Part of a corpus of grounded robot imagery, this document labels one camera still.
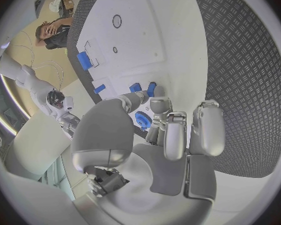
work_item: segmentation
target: cardboard box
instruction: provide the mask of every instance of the cardboard box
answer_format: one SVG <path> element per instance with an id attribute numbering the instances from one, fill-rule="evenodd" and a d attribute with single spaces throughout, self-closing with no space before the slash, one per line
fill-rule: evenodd
<path id="1" fill-rule="evenodd" d="M 64 4 L 65 9 L 67 9 L 67 10 L 74 8 L 73 0 L 63 0 L 63 4 Z"/>

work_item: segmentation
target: black shirt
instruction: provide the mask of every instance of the black shirt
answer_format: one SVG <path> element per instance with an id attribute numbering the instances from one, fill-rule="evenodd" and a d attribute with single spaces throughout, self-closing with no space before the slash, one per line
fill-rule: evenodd
<path id="1" fill-rule="evenodd" d="M 68 40 L 68 33 L 70 30 L 69 25 L 61 25 L 55 35 L 44 39 L 43 41 L 46 44 L 47 49 L 56 49 L 56 48 L 66 48 L 67 47 L 67 40 Z"/>

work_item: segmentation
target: blue object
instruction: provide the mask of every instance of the blue object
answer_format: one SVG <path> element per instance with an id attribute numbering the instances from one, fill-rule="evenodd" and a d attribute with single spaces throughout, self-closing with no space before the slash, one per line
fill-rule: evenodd
<path id="1" fill-rule="evenodd" d="M 150 98 L 154 97 L 154 89 L 156 87 L 156 82 L 150 82 L 147 93 Z"/>
<path id="2" fill-rule="evenodd" d="M 101 86 L 98 86 L 97 88 L 95 88 L 95 89 L 93 90 L 93 92 L 94 92 L 95 94 L 98 94 L 99 92 L 101 92 L 101 91 L 104 90 L 104 89 L 106 89 L 106 87 L 105 87 L 104 84 L 102 84 Z"/>
<path id="3" fill-rule="evenodd" d="M 77 58 L 81 64 L 81 66 L 83 67 L 84 71 L 90 69 L 93 66 L 89 59 L 89 56 L 87 55 L 87 53 L 85 51 L 78 53 Z"/>
<path id="4" fill-rule="evenodd" d="M 135 93 L 135 92 L 140 92 L 142 90 L 142 87 L 139 83 L 135 83 L 135 84 L 131 85 L 129 87 L 129 89 L 130 89 L 130 92 Z"/>
<path id="5" fill-rule="evenodd" d="M 138 125 L 141 126 L 141 130 L 145 131 L 146 129 L 151 127 L 152 119 L 143 111 L 137 111 L 135 113 L 135 119 Z"/>

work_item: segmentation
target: humanoid robot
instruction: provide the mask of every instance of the humanoid robot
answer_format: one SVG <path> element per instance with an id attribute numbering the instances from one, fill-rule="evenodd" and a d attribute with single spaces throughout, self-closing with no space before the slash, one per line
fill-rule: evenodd
<path id="1" fill-rule="evenodd" d="M 80 120 L 70 113 L 72 97 L 5 53 L 0 74 L 30 91 L 39 109 L 54 117 L 72 140 L 73 165 L 88 175 L 93 194 L 75 205 L 89 224 L 102 224 L 96 223 L 101 215 L 90 212 L 98 208 L 108 220 L 104 224 L 204 222 L 217 188 L 209 156 L 218 156 L 225 148 L 223 111 L 216 101 L 203 101 L 193 111 L 188 147 L 187 114 L 173 110 L 162 86 L 156 86 L 151 98 L 139 91 L 103 100 Z M 128 114 L 149 99 L 152 125 L 146 142 L 133 146 L 134 125 Z"/>

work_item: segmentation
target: black circle mark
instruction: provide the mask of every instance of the black circle mark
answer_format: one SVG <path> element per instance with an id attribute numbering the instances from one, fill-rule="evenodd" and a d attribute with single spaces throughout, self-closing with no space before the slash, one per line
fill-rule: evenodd
<path id="1" fill-rule="evenodd" d="M 119 20 L 120 20 L 119 26 L 116 26 L 116 25 L 115 25 L 114 20 L 115 20 L 116 17 L 119 17 Z M 118 29 L 118 28 L 122 25 L 122 18 L 121 18 L 120 15 L 116 14 L 116 15 L 113 16 L 113 18 L 112 18 L 112 25 L 113 25 L 116 29 Z"/>

